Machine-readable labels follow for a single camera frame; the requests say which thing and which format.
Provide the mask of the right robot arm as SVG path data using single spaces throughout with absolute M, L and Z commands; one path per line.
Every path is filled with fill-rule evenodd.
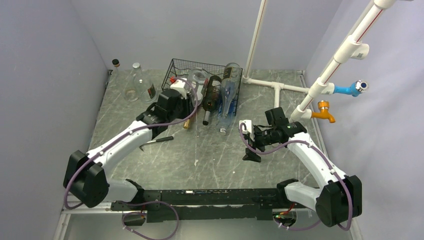
M 308 169 L 317 188 L 297 179 L 277 184 L 275 200 L 287 208 L 298 203 L 313 210 L 327 227 L 337 225 L 344 231 L 362 214 L 362 182 L 356 175 L 347 175 L 318 148 L 307 129 L 298 121 L 290 122 L 281 107 L 265 112 L 267 125 L 254 125 L 240 120 L 238 131 L 246 146 L 243 160 L 259 163 L 262 155 L 287 148 Z

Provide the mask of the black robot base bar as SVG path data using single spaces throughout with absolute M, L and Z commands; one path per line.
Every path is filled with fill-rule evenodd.
M 303 205 L 284 200 L 276 188 L 145 190 L 129 203 L 115 200 L 112 211 L 145 214 L 147 223 L 171 220 L 256 219 L 271 221 Z

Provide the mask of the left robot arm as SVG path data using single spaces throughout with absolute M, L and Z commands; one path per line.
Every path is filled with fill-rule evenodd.
M 93 208 L 104 201 L 119 201 L 131 210 L 139 209 L 144 203 L 144 189 L 130 179 L 114 182 L 108 179 L 107 173 L 168 126 L 191 118 L 198 104 L 198 93 L 191 87 L 168 88 L 159 95 L 157 102 L 109 141 L 88 152 L 73 152 L 63 180 L 63 206 L 73 210 L 81 205 Z

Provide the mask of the clear bottle blue medallion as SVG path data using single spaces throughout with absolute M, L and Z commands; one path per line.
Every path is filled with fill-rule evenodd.
M 135 102 L 138 100 L 138 94 L 134 85 L 132 84 L 132 75 L 125 70 L 121 69 L 121 63 L 117 58 L 114 58 L 112 61 L 114 70 L 111 74 L 111 79 L 109 80 L 110 87 L 124 87 L 122 96 L 127 102 Z

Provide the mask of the clear bottle dark neck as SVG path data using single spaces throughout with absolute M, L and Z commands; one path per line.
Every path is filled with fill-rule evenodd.
M 203 99 L 204 96 L 206 94 L 207 88 L 208 88 L 208 83 L 209 83 L 209 79 L 210 79 L 210 74 L 204 70 L 204 69 L 191 69 L 188 72 L 187 75 L 187 80 L 189 82 L 191 82 L 192 86 L 195 88 L 196 90 L 196 95 L 197 95 L 197 105 L 199 106 Z

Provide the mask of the clear bottle silver cap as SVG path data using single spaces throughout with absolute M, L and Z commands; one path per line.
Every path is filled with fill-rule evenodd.
M 132 64 L 133 85 L 135 87 L 138 98 L 144 103 L 154 102 L 157 98 L 157 90 L 153 82 L 146 78 L 143 74 L 139 62 Z

